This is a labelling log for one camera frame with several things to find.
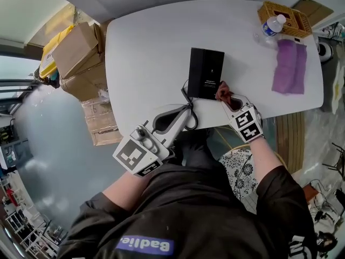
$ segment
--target sleeve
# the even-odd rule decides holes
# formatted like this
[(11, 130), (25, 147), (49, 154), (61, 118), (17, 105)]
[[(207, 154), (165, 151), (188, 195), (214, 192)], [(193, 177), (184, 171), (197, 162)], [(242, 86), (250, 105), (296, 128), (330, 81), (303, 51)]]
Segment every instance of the sleeve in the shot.
[(93, 258), (103, 236), (128, 215), (103, 193), (97, 194), (80, 206), (80, 213), (61, 244), (57, 258)]
[(302, 188), (294, 181), (284, 166), (271, 170), (257, 188), (257, 216), (274, 232), (279, 231), (282, 246), (289, 256), (301, 251), (301, 245), (310, 251), (307, 258), (316, 258), (314, 223)]

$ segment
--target black jacket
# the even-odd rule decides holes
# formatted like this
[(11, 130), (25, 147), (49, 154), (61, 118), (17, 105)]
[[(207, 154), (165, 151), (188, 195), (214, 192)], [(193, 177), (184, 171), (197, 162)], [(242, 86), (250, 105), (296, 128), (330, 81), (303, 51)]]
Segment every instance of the black jacket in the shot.
[(254, 215), (234, 196), (225, 169), (167, 164), (133, 212), (101, 193), (85, 202), (58, 258), (316, 258), (312, 217), (288, 171), (272, 170), (257, 194)]

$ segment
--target purple cloth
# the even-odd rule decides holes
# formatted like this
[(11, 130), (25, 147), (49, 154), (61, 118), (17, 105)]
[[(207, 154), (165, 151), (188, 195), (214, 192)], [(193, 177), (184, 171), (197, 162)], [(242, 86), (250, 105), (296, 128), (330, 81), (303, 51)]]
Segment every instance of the purple cloth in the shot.
[(292, 40), (278, 41), (277, 68), (274, 72), (272, 90), (282, 94), (304, 94), (307, 50)]
[(307, 63), (307, 46), (296, 44), (297, 59), (294, 82), (289, 90), (289, 93), (304, 94), (304, 75), (306, 73)]

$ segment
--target black device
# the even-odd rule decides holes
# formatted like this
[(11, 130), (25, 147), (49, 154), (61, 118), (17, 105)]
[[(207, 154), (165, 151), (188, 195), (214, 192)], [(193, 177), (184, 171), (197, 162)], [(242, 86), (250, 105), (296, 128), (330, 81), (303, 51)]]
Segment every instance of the black device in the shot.
[(192, 48), (190, 51), (188, 97), (216, 99), (224, 52)]

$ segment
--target brown cardboard box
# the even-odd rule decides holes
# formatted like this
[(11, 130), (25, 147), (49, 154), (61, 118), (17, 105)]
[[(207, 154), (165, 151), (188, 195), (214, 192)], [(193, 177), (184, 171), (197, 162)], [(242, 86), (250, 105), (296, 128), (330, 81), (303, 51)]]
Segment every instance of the brown cardboard box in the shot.
[(84, 101), (81, 105), (94, 146), (118, 143), (122, 140), (110, 103), (95, 98)]
[(109, 20), (104, 21), (103, 23), (99, 24), (99, 29), (100, 29), (101, 34), (103, 36), (103, 42), (104, 43), (105, 43), (106, 36), (107, 36), (108, 25), (113, 20), (115, 20), (115, 18), (109, 19)]
[(100, 89), (107, 89), (105, 65), (100, 63), (83, 73), (68, 79), (60, 79), (60, 85), (64, 91), (80, 101), (96, 98)]
[(107, 89), (104, 42), (99, 27), (81, 23), (68, 36), (53, 53), (61, 88), (80, 101), (96, 98), (99, 89)]
[(55, 48), (52, 56), (61, 78), (68, 79), (97, 52), (96, 35), (92, 28), (84, 22), (72, 29)]
[(333, 13), (332, 9), (313, 0), (299, 0), (292, 8), (303, 12), (308, 17), (311, 26)]

